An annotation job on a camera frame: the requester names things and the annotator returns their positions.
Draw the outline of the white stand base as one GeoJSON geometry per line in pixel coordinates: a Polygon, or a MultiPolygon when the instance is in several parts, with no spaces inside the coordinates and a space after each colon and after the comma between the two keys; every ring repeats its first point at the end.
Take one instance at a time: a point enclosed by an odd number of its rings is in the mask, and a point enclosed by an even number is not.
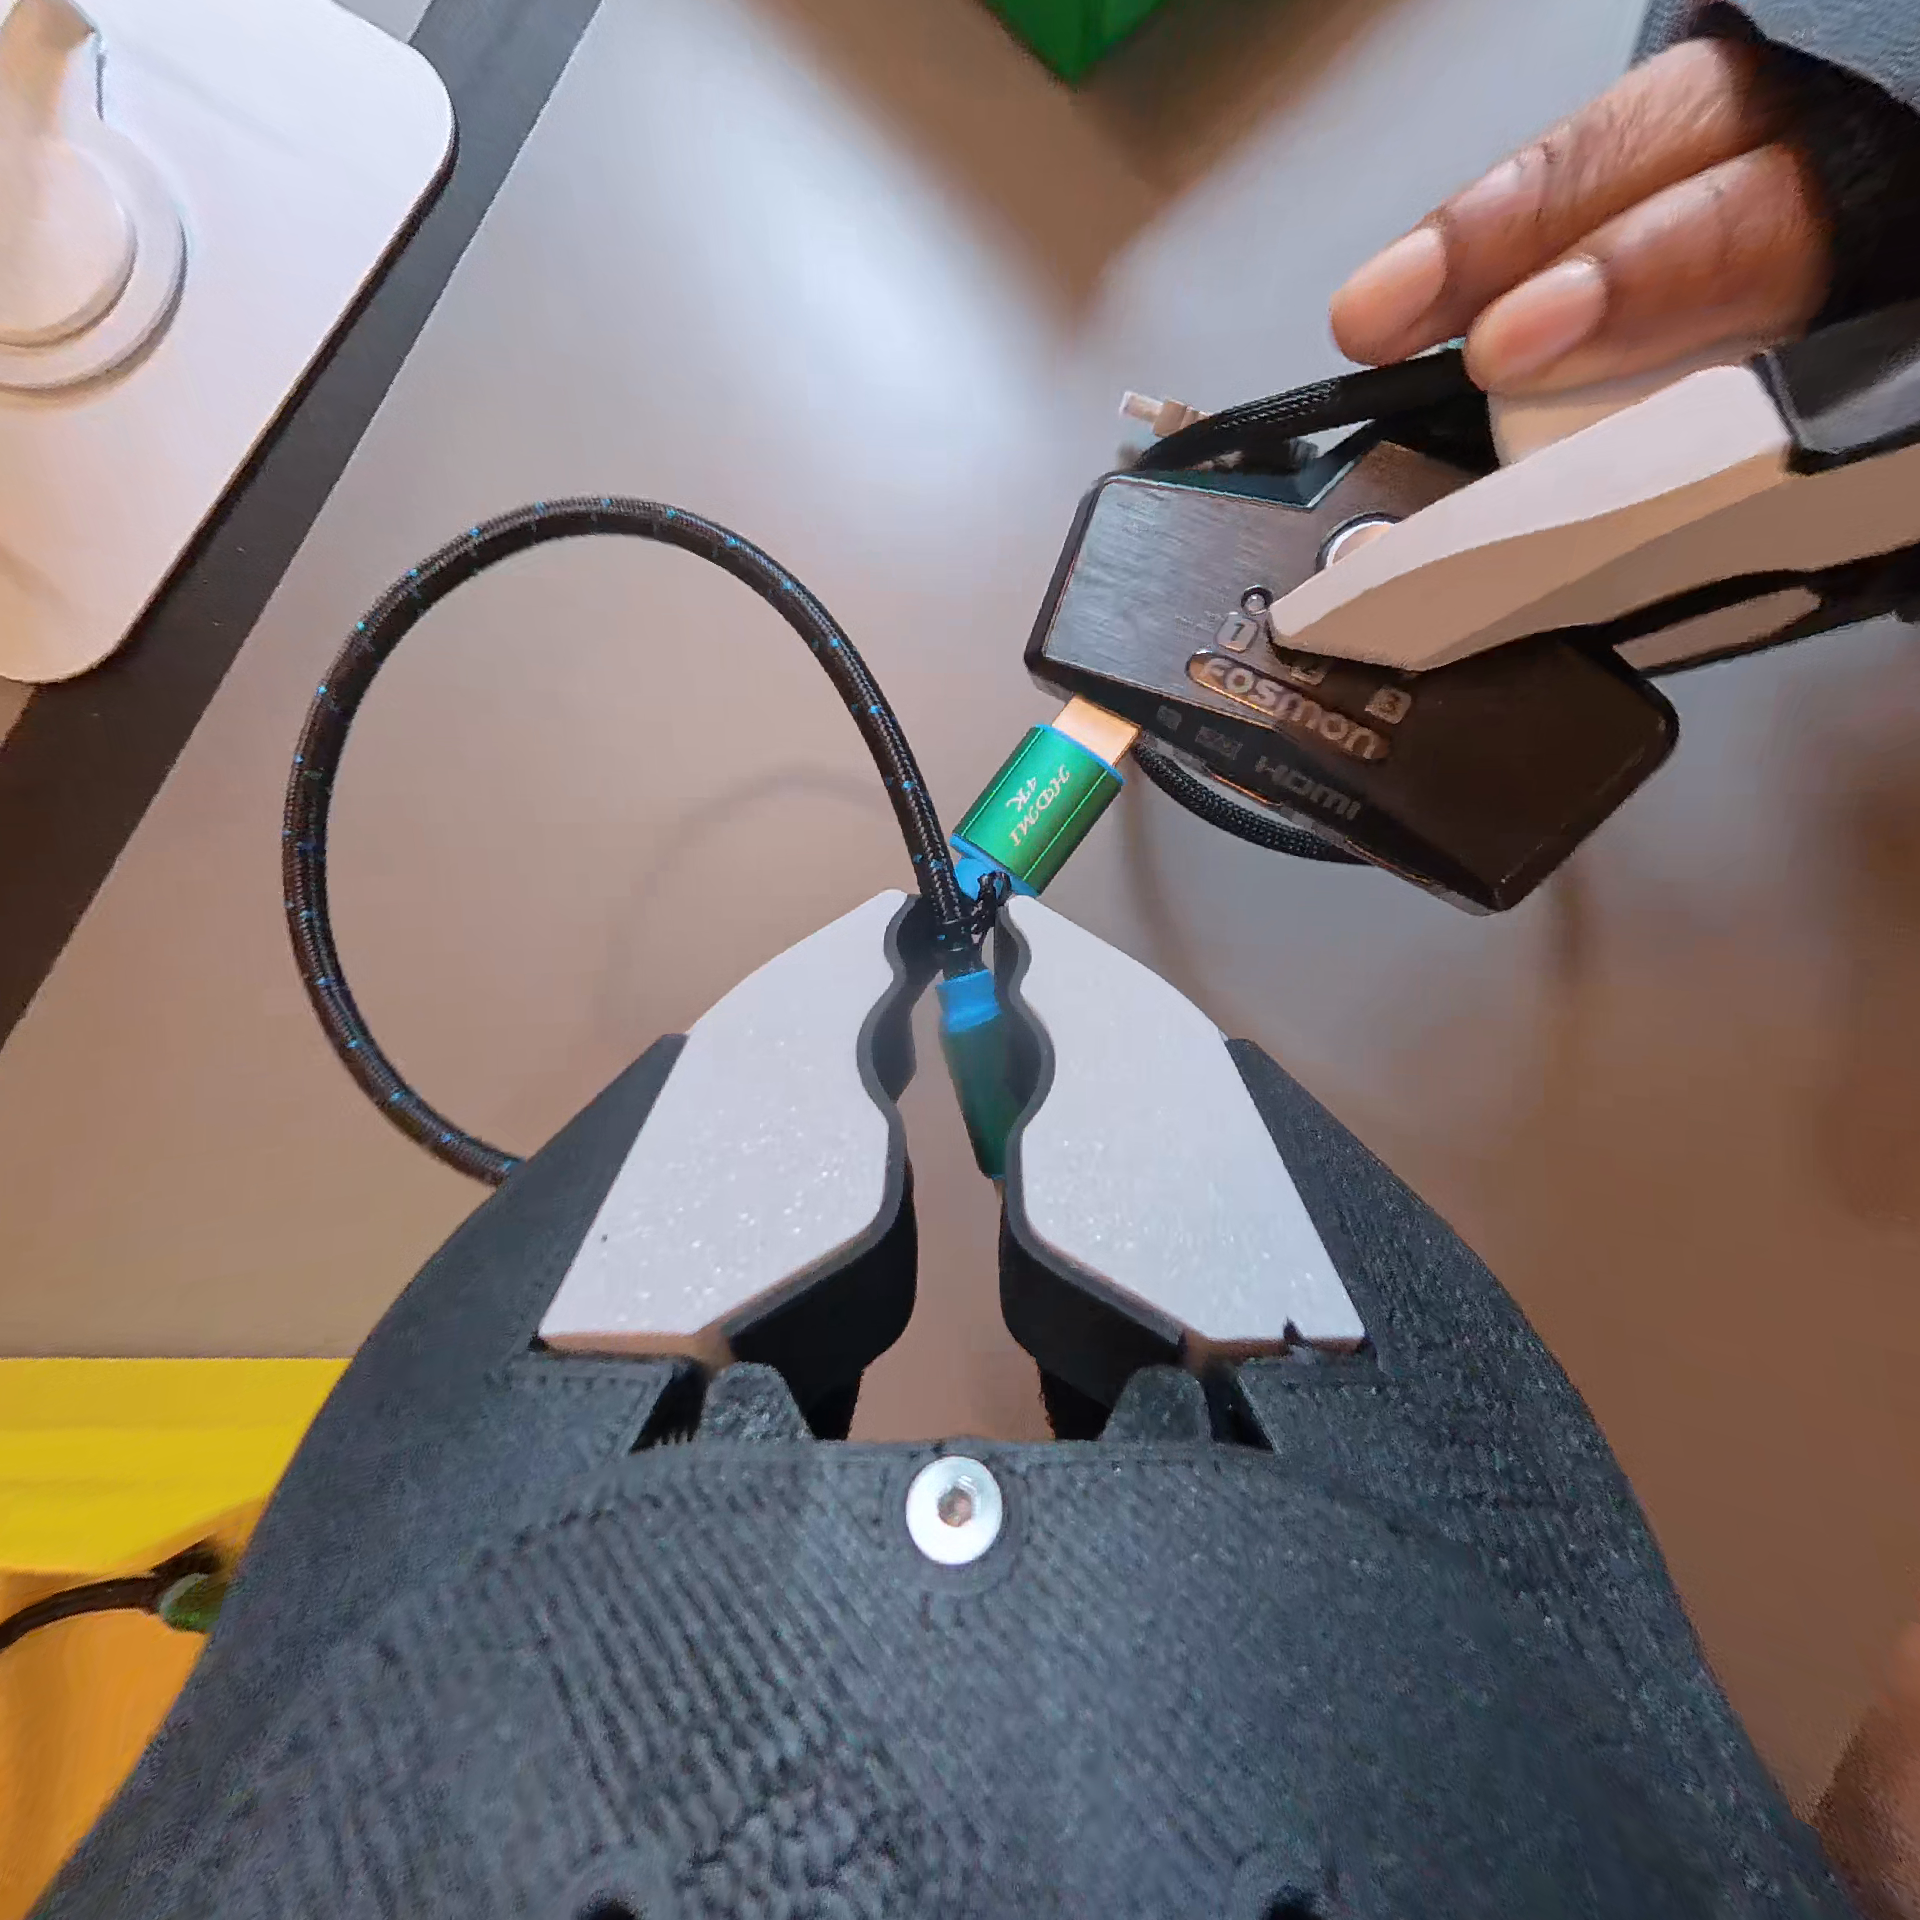
{"type": "Polygon", "coordinates": [[[446,170],[331,0],[0,12],[0,710],[132,641],[446,170]]]}

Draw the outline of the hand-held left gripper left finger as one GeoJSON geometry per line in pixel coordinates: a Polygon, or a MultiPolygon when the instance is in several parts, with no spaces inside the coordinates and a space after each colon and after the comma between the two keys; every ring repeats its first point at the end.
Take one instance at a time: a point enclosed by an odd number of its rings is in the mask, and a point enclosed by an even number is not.
{"type": "Polygon", "coordinates": [[[702,1010],[534,1320],[562,1355],[772,1370],[846,1416],[914,1320],[925,902],[861,897],[702,1010]]]}

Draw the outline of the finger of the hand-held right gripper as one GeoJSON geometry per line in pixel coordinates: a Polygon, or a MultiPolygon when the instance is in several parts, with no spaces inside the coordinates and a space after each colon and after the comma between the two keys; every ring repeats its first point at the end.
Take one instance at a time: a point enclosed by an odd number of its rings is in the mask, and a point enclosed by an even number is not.
{"type": "Polygon", "coordinates": [[[1618,619],[1753,560],[1753,524],[1794,489],[1794,428],[1753,363],[1500,395],[1492,446],[1492,474],[1290,590],[1266,613],[1273,648],[1438,669],[1511,641],[1618,619]]]}
{"type": "Polygon", "coordinates": [[[1737,663],[1737,657],[1777,648],[1807,613],[1823,613],[1807,590],[1777,590],[1777,595],[1720,602],[1720,613],[1696,613],[1673,633],[1627,641],[1618,663],[1642,669],[1642,679],[1737,663]]]}

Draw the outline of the green plastic bin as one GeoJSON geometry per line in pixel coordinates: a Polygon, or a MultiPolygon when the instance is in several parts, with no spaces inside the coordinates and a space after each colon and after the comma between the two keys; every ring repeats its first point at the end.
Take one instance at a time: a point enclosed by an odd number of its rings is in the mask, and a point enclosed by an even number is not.
{"type": "Polygon", "coordinates": [[[982,0],[1053,88],[1101,77],[1167,0],[982,0]]]}

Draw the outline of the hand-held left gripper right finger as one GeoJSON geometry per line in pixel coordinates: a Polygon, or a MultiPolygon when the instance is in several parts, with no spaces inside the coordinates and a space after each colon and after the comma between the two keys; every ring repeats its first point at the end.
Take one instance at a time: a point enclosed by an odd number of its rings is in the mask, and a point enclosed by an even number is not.
{"type": "Polygon", "coordinates": [[[1360,1296],[1249,1098],[1232,1043],[1040,897],[998,912],[1005,1172],[998,1310],[1053,1429],[1143,1370],[1360,1355],[1360,1296]]]}

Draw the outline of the yellow plastic bin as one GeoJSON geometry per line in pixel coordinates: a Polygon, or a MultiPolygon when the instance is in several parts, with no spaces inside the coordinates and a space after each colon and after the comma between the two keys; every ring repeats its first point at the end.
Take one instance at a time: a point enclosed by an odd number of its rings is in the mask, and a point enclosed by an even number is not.
{"type": "MultiPolygon", "coordinates": [[[[239,1552],[347,1355],[0,1355],[0,1617],[239,1552]]],[[[29,1920],[106,1809],[200,1631],[141,1608],[0,1652],[0,1914],[29,1920]]]]}

